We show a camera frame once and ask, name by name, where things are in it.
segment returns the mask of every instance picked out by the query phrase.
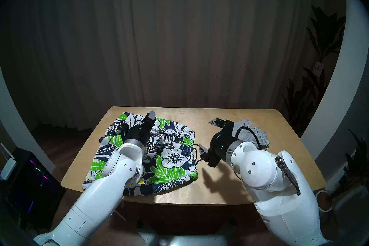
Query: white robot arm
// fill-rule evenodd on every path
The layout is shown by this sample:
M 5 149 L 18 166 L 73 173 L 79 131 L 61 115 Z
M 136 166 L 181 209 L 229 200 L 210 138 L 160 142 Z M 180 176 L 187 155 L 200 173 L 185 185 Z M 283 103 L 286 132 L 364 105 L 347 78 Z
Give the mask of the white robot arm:
M 107 161 L 104 177 L 90 184 L 53 231 L 34 238 L 39 245 L 80 246 L 91 239 L 121 203 L 124 189 L 139 182 L 145 145 L 155 120 L 151 111 L 141 125 L 119 126 L 115 134 L 127 134 Z
M 316 198 L 293 157 L 258 150 L 251 142 L 232 136 L 233 122 L 217 119 L 222 131 L 202 158 L 215 167 L 223 159 L 254 200 L 267 228 L 288 245 L 323 245 Z

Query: tropical print fabric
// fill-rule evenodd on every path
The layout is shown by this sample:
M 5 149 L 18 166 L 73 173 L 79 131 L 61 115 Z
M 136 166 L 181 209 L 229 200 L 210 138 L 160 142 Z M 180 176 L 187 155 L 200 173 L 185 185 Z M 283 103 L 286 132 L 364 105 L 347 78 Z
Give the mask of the tropical print fabric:
M 100 138 L 100 146 L 82 185 L 83 189 L 102 177 L 101 172 L 109 157 L 123 144 L 121 136 L 113 136 L 118 125 L 122 122 L 130 127 L 139 125 L 144 117 L 124 112 L 107 128 L 105 137 Z M 187 126 L 157 118 L 142 160 L 144 169 L 141 181 L 133 188 L 126 188 L 124 195 L 150 195 L 197 180 L 193 157 L 194 138 L 195 132 Z

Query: green leaf print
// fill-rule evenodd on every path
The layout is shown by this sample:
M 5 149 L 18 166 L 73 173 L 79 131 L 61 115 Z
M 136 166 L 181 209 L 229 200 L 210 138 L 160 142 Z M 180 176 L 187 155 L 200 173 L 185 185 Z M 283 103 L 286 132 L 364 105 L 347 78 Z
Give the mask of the green leaf print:
M 186 146 L 192 146 L 193 145 L 193 140 L 191 140 L 190 138 L 183 138 L 183 142 L 180 142 L 181 144 L 183 145 L 186 145 Z
M 125 115 L 125 114 L 123 113 L 122 115 L 120 115 L 120 116 L 118 117 L 118 119 L 120 119 L 120 120 L 126 120 L 126 119 L 127 119 L 127 115 Z
M 98 172 L 96 173 L 95 180 L 101 179 L 102 177 L 103 177 L 103 175 L 101 174 L 101 172 L 100 172 L 100 171 L 98 171 Z
M 159 129 L 160 130 L 163 130 L 164 129 L 164 126 L 165 126 L 165 123 L 167 125 L 170 125 L 171 122 L 169 120 L 165 120 L 165 119 L 162 119 L 162 118 L 156 118 L 159 122 L 160 122 L 160 125 L 159 125 Z
M 91 165 L 92 171 L 101 171 L 104 169 L 106 162 L 94 159 Z
M 108 140 L 110 141 L 110 143 L 112 143 L 113 145 L 116 145 L 117 147 L 120 147 L 123 144 L 123 140 L 122 140 L 122 136 L 112 136 L 108 137 Z
M 191 179 L 197 180 L 198 179 L 198 172 L 196 171 L 196 172 L 194 172 L 192 174 L 189 174 L 189 176 L 191 177 Z
M 156 167 L 152 166 L 150 168 L 155 175 L 147 180 L 147 184 L 168 183 L 186 175 L 184 169 L 181 167 L 163 167 L 161 156 L 156 157 Z

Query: curtain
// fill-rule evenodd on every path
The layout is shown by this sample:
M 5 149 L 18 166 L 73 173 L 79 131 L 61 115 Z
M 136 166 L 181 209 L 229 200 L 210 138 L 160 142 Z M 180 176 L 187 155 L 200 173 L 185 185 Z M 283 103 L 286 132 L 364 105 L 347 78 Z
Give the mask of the curtain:
M 311 5 L 325 0 L 7 0 L 1 16 L 40 121 L 83 129 L 111 106 L 283 109 L 315 63 Z

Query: gray cloth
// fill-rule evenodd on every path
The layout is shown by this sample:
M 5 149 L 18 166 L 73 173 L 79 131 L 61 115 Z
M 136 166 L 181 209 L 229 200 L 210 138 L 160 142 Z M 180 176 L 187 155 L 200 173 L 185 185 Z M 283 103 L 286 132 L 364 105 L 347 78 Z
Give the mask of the gray cloth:
M 215 120 L 211 120 L 209 124 L 216 126 Z M 249 127 L 255 133 L 262 149 L 268 148 L 268 145 L 270 144 L 268 135 L 264 131 L 261 131 L 258 126 L 253 126 L 249 119 L 235 123 L 233 126 L 232 136 L 236 135 L 238 128 L 241 126 Z M 258 143 L 256 142 L 254 135 L 248 130 L 241 130 L 238 138 L 247 142 L 252 142 L 256 147 L 258 147 Z

